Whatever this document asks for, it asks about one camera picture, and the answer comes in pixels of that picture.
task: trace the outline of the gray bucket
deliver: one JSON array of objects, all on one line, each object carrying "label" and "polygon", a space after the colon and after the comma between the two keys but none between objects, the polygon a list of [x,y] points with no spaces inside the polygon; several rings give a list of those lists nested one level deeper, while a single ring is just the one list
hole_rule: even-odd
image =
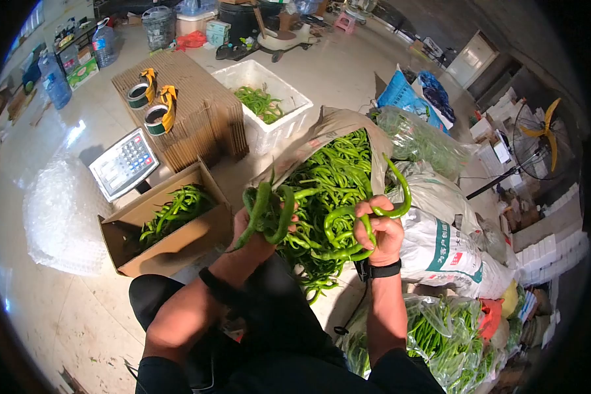
[{"label": "gray bucket", "polygon": [[166,6],[148,9],[142,14],[142,26],[147,32],[151,52],[168,48],[175,39],[175,11]]}]

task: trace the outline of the concrete floor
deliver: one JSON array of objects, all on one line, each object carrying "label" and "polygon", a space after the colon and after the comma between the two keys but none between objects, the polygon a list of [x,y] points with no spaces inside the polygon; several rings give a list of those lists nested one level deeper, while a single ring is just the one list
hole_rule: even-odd
[{"label": "concrete floor", "polygon": [[[102,261],[102,273],[94,277],[66,274],[35,264],[27,254],[21,207],[27,187],[55,152],[68,151],[84,162],[91,161],[92,152],[106,149],[135,128],[110,79],[146,58],[149,52],[141,27],[121,27],[117,32],[124,43],[114,64],[79,88],[62,110],[51,106],[39,124],[32,127],[30,120],[43,105],[38,95],[16,125],[8,129],[8,137],[0,148],[0,294],[4,307],[27,351],[51,383],[65,387],[59,372],[66,368],[90,394],[134,390],[134,379],[123,364],[137,367],[144,331],[128,302],[131,279],[117,275],[107,256]],[[188,50],[187,54],[210,72],[234,63],[216,61],[213,52],[204,49]],[[396,63],[417,71],[437,71],[425,59],[411,54],[408,44],[374,22],[358,27],[354,35],[327,34],[308,51],[287,52],[276,64],[263,52],[256,52],[251,58],[313,101],[315,106],[306,126],[316,120],[320,105],[366,113],[376,94],[375,75],[389,81]],[[443,78],[442,83],[453,99],[459,119],[451,133],[468,142],[466,119],[474,108],[473,101],[451,81]],[[241,191],[249,179],[241,174],[260,173],[272,156],[294,143],[302,132],[262,158],[247,157],[238,163],[224,159],[212,169],[234,209],[242,206]],[[477,161],[471,162],[465,172],[464,176],[486,177]],[[485,182],[463,181],[461,188],[465,193]],[[129,194],[117,205],[126,204],[135,196]],[[477,212],[493,219],[495,203],[491,191],[471,201]],[[186,282],[195,271],[183,270],[176,278]],[[327,297],[313,305],[329,333],[334,325],[348,318],[362,295],[354,269],[347,267],[340,279],[339,288],[328,291]]]}]

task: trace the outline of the pink stool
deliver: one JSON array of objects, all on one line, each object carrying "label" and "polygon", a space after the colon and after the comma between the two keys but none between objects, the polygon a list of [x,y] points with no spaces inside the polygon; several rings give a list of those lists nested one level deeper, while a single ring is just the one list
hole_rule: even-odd
[{"label": "pink stool", "polygon": [[346,34],[352,34],[355,31],[355,21],[356,19],[354,16],[347,14],[346,11],[343,11],[341,14],[339,14],[339,18],[337,18],[335,21],[334,26],[339,27],[345,31]]}]

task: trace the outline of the green tape roll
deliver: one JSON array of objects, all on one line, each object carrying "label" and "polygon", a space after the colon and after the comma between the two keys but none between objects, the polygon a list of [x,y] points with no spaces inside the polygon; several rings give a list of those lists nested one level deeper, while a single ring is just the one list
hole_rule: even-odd
[{"label": "green tape roll", "polygon": [[154,105],[144,114],[144,127],[152,136],[160,136],[164,134],[164,125],[162,124],[162,117],[169,110],[164,104]]},{"label": "green tape roll", "polygon": [[138,83],[127,92],[127,103],[133,110],[141,110],[149,105],[147,98],[148,83]]}]

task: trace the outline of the red plastic bag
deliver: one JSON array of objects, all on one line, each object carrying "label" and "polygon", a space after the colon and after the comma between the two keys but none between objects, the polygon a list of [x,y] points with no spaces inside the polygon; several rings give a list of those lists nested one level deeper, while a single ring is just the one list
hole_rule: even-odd
[{"label": "red plastic bag", "polygon": [[504,303],[504,299],[480,298],[480,302],[481,311],[485,314],[479,328],[480,336],[484,338],[485,342],[488,342],[495,335],[496,329],[501,322],[501,304]]},{"label": "red plastic bag", "polygon": [[175,48],[175,51],[185,51],[186,48],[199,48],[206,42],[208,42],[206,35],[199,30],[195,30],[190,34],[177,38],[177,47]]}]

